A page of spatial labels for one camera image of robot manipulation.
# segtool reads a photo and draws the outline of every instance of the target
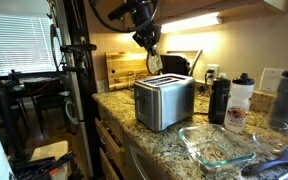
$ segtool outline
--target bottle label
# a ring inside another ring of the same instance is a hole
[[[227,110],[228,119],[238,125],[243,124],[246,121],[247,109],[239,106],[232,106]]]

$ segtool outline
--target drawer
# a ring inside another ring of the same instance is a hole
[[[122,175],[124,175],[125,149],[123,147],[120,147],[117,144],[117,142],[114,141],[113,137],[108,132],[109,129],[103,126],[102,121],[96,119],[95,124],[96,124],[96,131],[100,136],[106,151],[112,157]]]
[[[102,148],[100,148],[100,156],[101,156],[103,172],[104,172],[106,179],[118,180],[119,178],[117,174],[115,173],[114,168],[112,167],[110,161],[106,157]]]
[[[100,117],[103,122],[103,125],[110,128],[110,130],[119,140],[119,142],[123,142],[123,130],[121,126],[107,115],[107,112],[104,108],[99,106],[98,109],[99,109],[99,113],[100,113]]]

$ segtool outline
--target glass baking dish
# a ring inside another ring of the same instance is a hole
[[[220,125],[185,127],[179,130],[179,136],[205,175],[239,170],[255,158],[255,153],[239,135]]]

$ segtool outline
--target under-cabinet light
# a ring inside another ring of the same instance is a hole
[[[184,19],[180,21],[175,21],[162,25],[162,33],[169,33],[174,31],[181,31],[187,29],[194,29],[205,26],[212,26],[216,24],[221,24],[222,19],[217,17],[219,13],[211,13],[202,16],[197,16],[189,19]]]

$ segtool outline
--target robotic arm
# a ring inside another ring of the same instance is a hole
[[[153,12],[151,11],[150,4],[153,4]],[[159,42],[161,35],[161,26],[155,25],[153,18],[157,11],[158,0],[126,0],[124,4],[113,10],[108,14],[108,18],[113,21],[121,19],[124,14],[130,13],[132,22],[135,25],[133,28],[127,30],[120,30],[106,24],[105,21],[99,16],[96,10],[95,0],[90,0],[91,8],[96,18],[108,29],[113,31],[129,33],[134,32],[133,39],[141,47],[144,47],[148,53],[147,65],[151,73],[155,73],[162,68],[162,63],[156,51],[156,44]]]

